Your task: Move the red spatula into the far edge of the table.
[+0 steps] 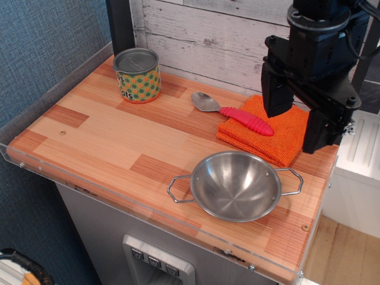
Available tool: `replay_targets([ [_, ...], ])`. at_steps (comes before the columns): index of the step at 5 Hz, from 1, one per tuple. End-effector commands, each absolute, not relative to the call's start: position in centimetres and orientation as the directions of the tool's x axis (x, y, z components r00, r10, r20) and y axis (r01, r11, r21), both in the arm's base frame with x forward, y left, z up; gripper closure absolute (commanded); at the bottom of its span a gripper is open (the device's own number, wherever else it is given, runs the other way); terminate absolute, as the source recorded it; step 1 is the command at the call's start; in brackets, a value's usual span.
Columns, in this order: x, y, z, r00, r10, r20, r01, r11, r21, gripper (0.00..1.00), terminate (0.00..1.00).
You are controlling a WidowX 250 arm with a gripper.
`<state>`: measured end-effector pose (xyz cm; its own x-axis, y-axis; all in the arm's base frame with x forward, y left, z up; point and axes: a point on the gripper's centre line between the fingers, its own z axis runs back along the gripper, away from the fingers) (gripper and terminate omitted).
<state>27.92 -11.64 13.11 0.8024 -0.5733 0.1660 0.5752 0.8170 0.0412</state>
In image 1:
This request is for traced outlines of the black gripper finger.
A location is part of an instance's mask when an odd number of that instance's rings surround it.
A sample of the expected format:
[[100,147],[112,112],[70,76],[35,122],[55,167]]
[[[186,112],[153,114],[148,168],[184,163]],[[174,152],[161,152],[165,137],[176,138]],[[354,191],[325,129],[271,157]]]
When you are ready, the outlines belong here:
[[287,88],[287,77],[264,62],[261,73],[264,110],[269,118],[281,115],[293,106],[294,95]]
[[342,134],[338,130],[338,120],[324,111],[314,109],[309,112],[302,151],[313,154],[328,145],[339,145]]

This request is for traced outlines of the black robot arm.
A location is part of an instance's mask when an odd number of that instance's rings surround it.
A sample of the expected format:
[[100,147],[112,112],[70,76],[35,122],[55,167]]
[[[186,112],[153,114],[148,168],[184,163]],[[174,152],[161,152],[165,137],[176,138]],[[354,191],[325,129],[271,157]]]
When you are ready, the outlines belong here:
[[361,105],[349,73],[360,59],[371,8],[366,1],[294,1],[288,39],[272,35],[261,72],[268,117],[290,110],[294,99],[309,108],[303,151],[338,144]]

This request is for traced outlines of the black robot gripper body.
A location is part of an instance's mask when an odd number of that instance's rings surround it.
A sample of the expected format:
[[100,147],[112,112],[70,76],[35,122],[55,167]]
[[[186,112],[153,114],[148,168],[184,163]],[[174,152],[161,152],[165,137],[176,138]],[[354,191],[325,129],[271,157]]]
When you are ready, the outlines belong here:
[[324,109],[338,120],[343,135],[361,101],[349,79],[357,62],[351,40],[342,32],[317,34],[292,28],[288,39],[266,38],[264,62],[287,77],[287,88],[311,110]]

